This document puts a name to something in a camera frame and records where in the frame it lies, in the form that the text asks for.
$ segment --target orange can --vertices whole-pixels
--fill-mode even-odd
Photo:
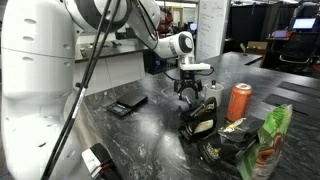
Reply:
[[[252,94],[252,87],[245,83],[237,83],[232,88],[230,97],[227,119],[229,121],[236,121],[243,118]]]

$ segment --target countertop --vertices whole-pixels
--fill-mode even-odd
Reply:
[[[266,38],[268,41],[288,41],[289,38]]]
[[[243,56],[231,52],[205,61],[215,68],[215,72],[197,78],[201,78],[203,84],[215,79],[225,88],[217,112],[217,127],[225,123],[232,87],[239,82],[253,87],[247,116],[264,120],[275,108],[262,102],[271,93],[320,109],[320,98],[277,87],[286,81],[319,90],[319,80],[245,65],[260,58],[259,55]],[[168,74],[178,78],[179,70],[171,70]],[[107,111],[107,106],[116,98],[134,91],[148,95],[148,102],[123,118]],[[192,102],[202,100],[202,97],[195,100],[194,93],[189,90],[183,94]],[[234,165],[223,163],[210,167],[200,160],[195,144],[181,141],[177,129],[183,121],[179,113],[188,106],[173,92],[173,81],[163,74],[148,75],[143,80],[87,96],[84,102],[125,180],[241,179]],[[319,117],[294,114],[282,157],[271,179],[320,179],[319,132]]]
[[[114,41],[116,44],[121,44],[116,48],[113,47],[112,43],[109,41],[105,42],[104,48],[100,54],[100,58],[107,58],[107,57],[114,57],[114,56],[121,56],[131,53],[143,52],[148,50],[148,48],[143,45],[138,39],[123,39],[123,40],[116,40]],[[76,60],[75,63],[86,62],[89,60],[89,57],[92,53],[92,48],[89,48],[88,43],[85,44],[78,44],[76,45],[76,49],[84,48],[87,54],[86,58],[83,58],[80,52],[76,52]]]

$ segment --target lab bench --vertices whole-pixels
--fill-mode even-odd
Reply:
[[[247,116],[264,120],[277,103],[291,103],[295,113],[285,139],[284,151],[271,179],[319,179],[320,81],[287,73],[250,67],[259,55],[229,52],[206,60],[214,67],[211,76],[197,76],[203,84],[216,80],[224,86],[218,124],[225,124],[229,98],[236,83],[248,83],[253,94]],[[179,78],[179,69],[168,72]],[[119,117],[107,111],[117,98],[129,92],[148,95],[148,102]],[[194,92],[184,91],[191,102]],[[173,92],[173,81],[163,74],[146,75],[142,80],[86,96],[87,106],[99,129],[103,144],[113,157],[123,179],[241,179],[235,165],[208,166],[196,145],[181,140],[179,113],[188,109]]]

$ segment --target computer monitor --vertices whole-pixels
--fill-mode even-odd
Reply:
[[[312,29],[316,18],[299,18],[296,19],[293,29]]]
[[[191,31],[195,31],[195,30],[197,30],[197,28],[198,28],[198,25],[196,23],[190,24],[190,30]]]
[[[274,38],[286,38],[287,30],[277,30],[274,32]]]

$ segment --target black cable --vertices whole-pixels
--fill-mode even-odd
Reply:
[[[175,79],[175,78],[169,76],[165,71],[162,71],[162,73],[163,73],[164,75],[166,75],[166,76],[167,76],[169,79],[171,79],[172,81],[180,81],[179,79]]]
[[[76,114],[77,114],[77,111],[76,108],[79,108],[80,105],[81,105],[81,102],[82,102],[82,99],[83,99],[83,96],[85,94],[85,90],[87,89],[88,87],[88,84],[90,82],[90,78],[92,76],[92,73],[93,73],[93,70],[94,70],[94,67],[97,63],[97,60],[101,54],[101,51],[102,51],[102,48],[103,48],[103,45],[104,45],[104,42],[105,42],[105,39],[106,39],[106,36],[108,36],[108,32],[109,32],[109,29],[111,27],[111,24],[114,20],[114,17],[117,13],[117,10],[118,10],[118,7],[119,7],[119,4],[120,4],[120,0],[117,1],[117,7],[116,7],[116,10],[112,16],[112,20],[110,22],[110,24],[108,24],[108,27],[107,27],[107,30],[105,32],[105,37],[104,37],[104,41],[101,43],[100,45],[100,48],[98,50],[98,53],[96,55],[96,57],[94,58],[94,55],[95,55],[95,50],[96,50],[96,47],[97,47],[97,44],[98,44],[98,40],[99,40],[99,37],[100,37],[100,33],[102,31],[102,27],[103,27],[103,24],[104,24],[104,21],[105,21],[105,18],[106,18],[106,15],[107,15],[107,11],[110,7],[110,4],[111,4],[111,1],[107,1],[106,5],[105,5],[105,9],[104,9],[104,12],[103,12],[103,15],[101,17],[101,20],[100,20],[100,23],[99,23],[99,27],[98,27],[98,32],[97,32],[97,35],[95,37],[95,41],[94,41],[94,49],[93,49],[93,53],[91,54],[91,57],[89,59],[89,63],[87,65],[87,68],[86,68],[86,71],[85,71],[85,74],[83,76],[83,79],[82,79],[82,84],[81,84],[81,87],[80,87],[80,90],[77,94],[77,97],[75,99],[75,102],[73,104],[73,107],[69,113],[69,116],[68,116],[68,119],[60,133],[60,136],[54,146],[54,149],[51,153],[51,156],[49,158],[49,161],[47,163],[47,166],[46,166],[46,169],[41,177],[41,180],[45,180],[45,179],[49,179],[50,176],[51,176],[51,173],[54,169],[54,166],[55,164],[57,163],[58,159],[59,159],[59,156],[62,152],[62,149],[69,137],[69,134],[71,132],[71,129],[72,129],[72,126],[74,124],[74,121],[75,121],[75,117],[76,117]]]
[[[148,27],[148,24],[147,24],[144,16],[142,15],[142,19],[143,19],[144,24],[145,24],[145,26],[146,26],[146,28],[147,28],[147,30],[148,30],[148,32],[149,32],[149,35],[151,36],[151,38],[152,38],[154,41],[157,42],[156,46],[155,46],[154,48],[152,48],[152,50],[154,50],[154,49],[158,46],[158,43],[159,43],[157,28],[156,28],[156,26],[153,24],[153,21],[152,21],[152,19],[150,18],[150,16],[148,15],[148,12],[147,12],[146,8],[143,6],[142,3],[140,3],[140,0],[139,0],[139,4],[140,4],[140,6],[142,7],[142,9],[143,9],[143,11],[145,12],[145,14],[147,15],[147,17],[148,17],[148,19],[149,19],[149,21],[150,21],[150,23],[151,23],[151,25],[152,25],[152,27],[153,27],[153,29],[154,29],[154,32],[155,32],[155,35],[154,35],[154,36],[156,36],[156,38],[157,38],[157,39],[154,39],[153,34],[150,32],[150,29],[149,29],[149,27]]]
[[[214,72],[214,68],[213,67],[210,67],[212,69],[212,71],[209,73],[209,74],[199,74],[199,73],[195,73],[195,75],[198,75],[198,76],[210,76],[211,74],[213,74]]]

